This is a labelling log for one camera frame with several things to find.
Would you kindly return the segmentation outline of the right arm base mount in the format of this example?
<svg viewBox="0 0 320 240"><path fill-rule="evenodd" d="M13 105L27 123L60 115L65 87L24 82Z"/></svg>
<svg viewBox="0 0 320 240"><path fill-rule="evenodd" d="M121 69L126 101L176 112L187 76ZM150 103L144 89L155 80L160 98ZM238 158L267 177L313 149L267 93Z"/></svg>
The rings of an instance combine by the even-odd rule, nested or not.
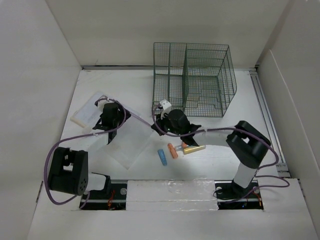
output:
<svg viewBox="0 0 320 240"><path fill-rule="evenodd" d="M215 182L212 196L217 199L218 210L263 210L263 201L258 182L252 181L247 188L242 188L231 181Z"/></svg>

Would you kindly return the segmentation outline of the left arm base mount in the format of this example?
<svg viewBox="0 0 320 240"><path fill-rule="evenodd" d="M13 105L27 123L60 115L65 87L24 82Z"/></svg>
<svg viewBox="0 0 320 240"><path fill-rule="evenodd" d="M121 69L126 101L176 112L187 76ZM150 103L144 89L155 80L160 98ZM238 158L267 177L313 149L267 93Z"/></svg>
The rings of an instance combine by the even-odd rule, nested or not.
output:
<svg viewBox="0 0 320 240"><path fill-rule="evenodd" d="M109 175L103 175L102 189L93 189L89 195L81 197L79 208L87 211L124 211L126 210L128 181L112 180Z"/></svg>

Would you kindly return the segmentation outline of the clear zip pouch purple zipper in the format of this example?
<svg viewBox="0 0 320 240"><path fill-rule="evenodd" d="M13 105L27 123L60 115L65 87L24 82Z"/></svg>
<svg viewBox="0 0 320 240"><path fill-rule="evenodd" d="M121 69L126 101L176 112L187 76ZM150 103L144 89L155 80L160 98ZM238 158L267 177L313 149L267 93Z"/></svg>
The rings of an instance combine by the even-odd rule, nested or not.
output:
<svg viewBox="0 0 320 240"><path fill-rule="evenodd" d="M106 152L127 170L147 146L153 130L150 123L136 111L122 105L131 117L107 134Z"/></svg>

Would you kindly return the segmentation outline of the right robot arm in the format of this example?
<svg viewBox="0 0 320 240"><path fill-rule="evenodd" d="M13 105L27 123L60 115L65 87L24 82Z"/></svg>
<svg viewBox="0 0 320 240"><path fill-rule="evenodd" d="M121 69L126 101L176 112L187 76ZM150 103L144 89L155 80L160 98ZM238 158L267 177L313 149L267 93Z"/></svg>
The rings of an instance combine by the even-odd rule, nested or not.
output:
<svg viewBox="0 0 320 240"><path fill-rule="evenodd" d="M157 106L151 128L160 136L177 137L188 147L223 146L230 148L239 166L232 180L231 191L237 197L249 192L249 185L271 147L271 142L245 120L231 127L203 128L191 123L184 112L171 107Z"/></svg>

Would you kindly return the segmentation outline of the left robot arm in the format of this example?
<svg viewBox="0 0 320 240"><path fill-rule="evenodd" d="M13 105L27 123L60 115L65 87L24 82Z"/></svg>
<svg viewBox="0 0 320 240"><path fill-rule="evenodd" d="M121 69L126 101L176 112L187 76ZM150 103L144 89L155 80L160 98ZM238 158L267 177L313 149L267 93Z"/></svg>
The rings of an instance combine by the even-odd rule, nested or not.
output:
<svg viewBox="0 0 320 240"><path fill-rule="evenodd" d="M89 173L90 154L109 145L130 117L131 113L118 101L106 103L93 127L96 132L61 139L51 147L45 160L43 178L45 191L54 204L62 205L53 200L51 191L70 194L73 198L91 190L103 199L111 194L111 185L104 175ZM93 138L93 143L78 150L60 146L64 142L84 138Z"/></svg>

